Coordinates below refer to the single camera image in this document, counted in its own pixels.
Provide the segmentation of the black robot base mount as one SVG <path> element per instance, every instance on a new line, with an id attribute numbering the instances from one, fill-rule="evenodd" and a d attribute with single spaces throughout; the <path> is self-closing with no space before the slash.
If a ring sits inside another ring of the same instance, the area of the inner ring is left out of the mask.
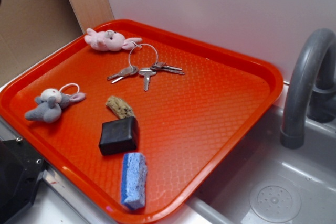
<path id="1" fill-rule="evenodd" d="M 25 139 L 1 141 L 1 223 L 32 207 L 45 167 Z"/>

